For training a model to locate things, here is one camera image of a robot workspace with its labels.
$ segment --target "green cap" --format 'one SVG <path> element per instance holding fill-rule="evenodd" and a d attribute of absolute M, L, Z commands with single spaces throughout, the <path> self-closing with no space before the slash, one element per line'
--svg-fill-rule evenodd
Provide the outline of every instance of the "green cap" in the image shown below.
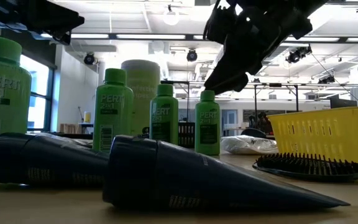
<path fill-rule="evenodd" d="M 215 100 L 215 92 L 213 90 L 205 90 L 201 92 L 201 100 Z"/>
<path fill-rule="evenodd" d="M 118 68 L 108 68 L 104 74 L 105 82 L 117 82 L 124 85 L 127 84 L 127 73 Z"/>
<path fill-rule="evenodd" d="M 157 96 L 173 96 L 173 85 L 159 84 L 157 87 Z"/>
<path fill-rule="evenodd" d="M 22 46 L 13 40 L 0 37 L 0 58 L 20 63 Z"/>

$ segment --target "yellow object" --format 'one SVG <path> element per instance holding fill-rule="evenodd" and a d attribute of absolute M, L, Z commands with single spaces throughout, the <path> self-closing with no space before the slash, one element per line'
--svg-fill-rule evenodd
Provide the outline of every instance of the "yellow object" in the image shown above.
<path fill-rule="evenodd" d="M 84 122 L 85 123 L 90 123 L 91 122 L 91 112 L 84 112 Z"/>
<path fill-rule="evenodd" d="M 280 152 L 358 162 L 358 107 L 271 115 Z"/>

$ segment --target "black cap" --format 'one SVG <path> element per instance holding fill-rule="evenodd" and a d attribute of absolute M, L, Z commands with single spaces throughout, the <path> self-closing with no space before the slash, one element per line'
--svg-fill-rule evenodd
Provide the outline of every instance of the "black cap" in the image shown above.
<path fill-rule="evenodd" d="M 112 142 L 103 200 L 120 208 L 147 208 L 155 181 L 157 142 L 116 136 Z"/>
<path fill-rule="evenodd" d="M 25 163 L 20 156 L 23 147 L 34 135 L 20 133 L 4 133 L 0 135 L 0 182 L 9 183 L 11 180 L 21 180 L 26 177 Z"/>

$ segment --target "brush bristles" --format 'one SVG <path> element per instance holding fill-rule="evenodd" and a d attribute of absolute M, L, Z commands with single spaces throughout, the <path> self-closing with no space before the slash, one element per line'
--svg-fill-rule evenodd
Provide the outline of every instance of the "brush bristles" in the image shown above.
<path fill-rule="evenodd" d="M 256 160 L 259 167 L 312 175 L 348 175 L 358 173 L 358 164 L 342 160 L 326 160 L 325 156 L 300 153 L 278 153 L 261 156 Z"/>

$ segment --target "plastic basket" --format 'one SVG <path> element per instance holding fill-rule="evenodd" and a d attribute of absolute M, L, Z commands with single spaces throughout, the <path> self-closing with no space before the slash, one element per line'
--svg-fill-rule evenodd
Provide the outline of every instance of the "plastic basket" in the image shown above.
<path fill-rule="evenodd" d="M 179 122 L 178 145 L 188 149 L 194 149 L 195 146 L 195 123 Z"/>
<path fill-rule="evenodd" d="M 280 152 L 358 162 L 358 107 L 271 115 Z"/>

